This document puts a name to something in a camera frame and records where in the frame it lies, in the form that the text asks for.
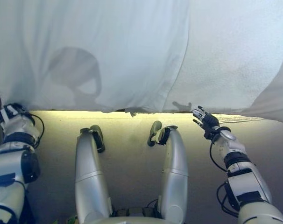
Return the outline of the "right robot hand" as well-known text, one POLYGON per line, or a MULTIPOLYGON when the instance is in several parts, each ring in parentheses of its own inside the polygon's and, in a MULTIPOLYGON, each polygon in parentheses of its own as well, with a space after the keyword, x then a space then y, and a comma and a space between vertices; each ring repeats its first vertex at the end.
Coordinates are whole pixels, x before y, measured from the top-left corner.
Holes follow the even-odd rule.
POLYGON ((196 118, 193 122, 204 130, 204 138, 212 140, 217 135, 216 129, 219 127, 218 119, 201 106, 193 109, 192 115, 196 118))

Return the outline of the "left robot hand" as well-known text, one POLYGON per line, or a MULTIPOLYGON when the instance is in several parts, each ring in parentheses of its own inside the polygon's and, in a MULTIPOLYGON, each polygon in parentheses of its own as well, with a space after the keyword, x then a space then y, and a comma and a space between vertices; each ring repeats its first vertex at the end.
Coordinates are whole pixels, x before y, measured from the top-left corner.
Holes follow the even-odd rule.
POLYGON ((30 113, 25 110, 25 108, 18 103, 12 103, 4 105, 2 109, 0 109, 0 124, 5 125, 7 124, 11 119, 17 117, 17 116, 24 116, 31 118, 30 113))

